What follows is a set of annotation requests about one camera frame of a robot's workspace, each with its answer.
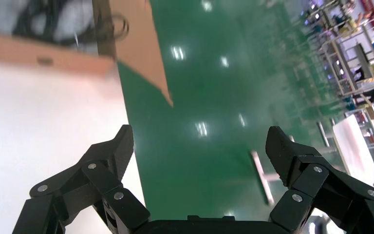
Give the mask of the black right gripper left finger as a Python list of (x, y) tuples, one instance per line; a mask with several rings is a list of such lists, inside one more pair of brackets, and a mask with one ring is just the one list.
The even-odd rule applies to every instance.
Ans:
[(123, 125), (113, 139), (91, 145), (75, 165), (33, 186), (13, 232), (63, 234), (92, 207), (111, 233), (135, 233), (150, 212), (122, 183), (133, 147), (132, 127)]

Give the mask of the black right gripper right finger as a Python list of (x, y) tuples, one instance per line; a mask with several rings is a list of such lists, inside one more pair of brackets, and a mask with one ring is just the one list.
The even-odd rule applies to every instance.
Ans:
[(278, 126), (265, 151), (287, 191), (265, 227), (268, 234), (298, 234), (314, 209), (348, 234), (374, 234), (374, 187), (335, 169), (315, 148), (292, 142)]

